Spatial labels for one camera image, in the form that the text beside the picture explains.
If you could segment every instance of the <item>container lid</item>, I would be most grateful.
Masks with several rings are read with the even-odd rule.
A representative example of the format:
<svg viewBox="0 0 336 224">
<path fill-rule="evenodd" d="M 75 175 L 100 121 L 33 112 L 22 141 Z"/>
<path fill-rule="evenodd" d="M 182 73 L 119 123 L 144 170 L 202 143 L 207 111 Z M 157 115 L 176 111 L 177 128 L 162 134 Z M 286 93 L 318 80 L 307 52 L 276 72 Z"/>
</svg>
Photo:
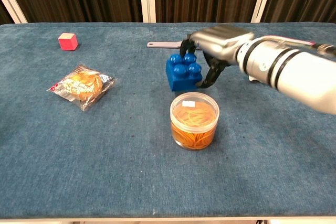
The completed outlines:
<svg viewBox="0 0 336 224">
<path fill-rule="evenodd" d="M 216 126 L 218 117 L 218 104 L 203 93 L 181 94 L 174 99 L 170 106 L 172 123 L 185 132 L 207 132 Z"/>
</svg>

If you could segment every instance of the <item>wooden block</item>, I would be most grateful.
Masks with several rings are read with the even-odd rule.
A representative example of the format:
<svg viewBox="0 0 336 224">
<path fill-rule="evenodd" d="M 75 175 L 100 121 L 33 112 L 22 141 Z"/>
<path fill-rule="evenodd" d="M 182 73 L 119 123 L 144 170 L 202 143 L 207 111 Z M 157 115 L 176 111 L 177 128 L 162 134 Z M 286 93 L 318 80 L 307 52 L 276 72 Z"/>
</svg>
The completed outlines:
<svg viewBox="0 0 336 224">
<path fill-rule="evenodd" d="M 74 51 L 78 46 L 76 34 L 62 33 L 58 37 L 58 41 L 62 50 Z"/>
</svg>

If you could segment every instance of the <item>blue table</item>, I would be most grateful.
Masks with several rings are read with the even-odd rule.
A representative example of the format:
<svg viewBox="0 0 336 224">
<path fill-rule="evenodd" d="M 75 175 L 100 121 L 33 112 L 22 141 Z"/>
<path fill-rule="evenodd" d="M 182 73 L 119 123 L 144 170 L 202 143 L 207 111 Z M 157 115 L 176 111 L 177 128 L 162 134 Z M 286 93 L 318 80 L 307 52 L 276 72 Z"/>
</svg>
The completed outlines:
<svg viewBox="0 0 336 224">
<path fill-rule="evenodd" d="M 213 97 L 215 140 L 199 151 L 170 133 L 164 68 L 205 23 L 0 26 L 0 219 L 336 216 L 336 117 L 228 67 Z M 336 25 L 237 24 L 336 44 Z M 80 47 L 62 51 L 61 33 Z M 198 61 L 205 76 L 201 52 Z M 83 63 L 118 78 L 83 112 L 46 90 Z"/>
</svg>

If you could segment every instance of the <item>packaged pastry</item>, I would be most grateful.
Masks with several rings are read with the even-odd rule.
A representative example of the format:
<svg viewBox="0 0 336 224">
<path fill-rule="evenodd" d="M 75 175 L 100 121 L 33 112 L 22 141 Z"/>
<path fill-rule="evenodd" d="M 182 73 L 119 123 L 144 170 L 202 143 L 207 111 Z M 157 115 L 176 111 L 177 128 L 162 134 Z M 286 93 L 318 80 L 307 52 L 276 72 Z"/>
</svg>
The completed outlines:
<svg viewBox="0 0 336 224">
<path fill-rule="evenodd" d="M 79 65 L 48 91 L 77 104 L 85 111 L 96 103 L 114 84 L 114 77 L 107 76 L 84 65 Z"/>
</svg>

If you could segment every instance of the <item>white label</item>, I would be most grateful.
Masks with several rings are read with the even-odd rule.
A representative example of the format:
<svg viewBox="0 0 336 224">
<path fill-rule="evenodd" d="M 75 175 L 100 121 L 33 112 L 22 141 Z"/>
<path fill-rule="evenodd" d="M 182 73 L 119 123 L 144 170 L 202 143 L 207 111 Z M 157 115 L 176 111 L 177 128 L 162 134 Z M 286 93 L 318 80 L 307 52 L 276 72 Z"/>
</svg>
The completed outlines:
<svg viewBox="0 0 336 224">
<path fill-rule="evenodd" d="M 195 107 L 194 101 L 182 101 L 182 107 Z"/>
</svg>

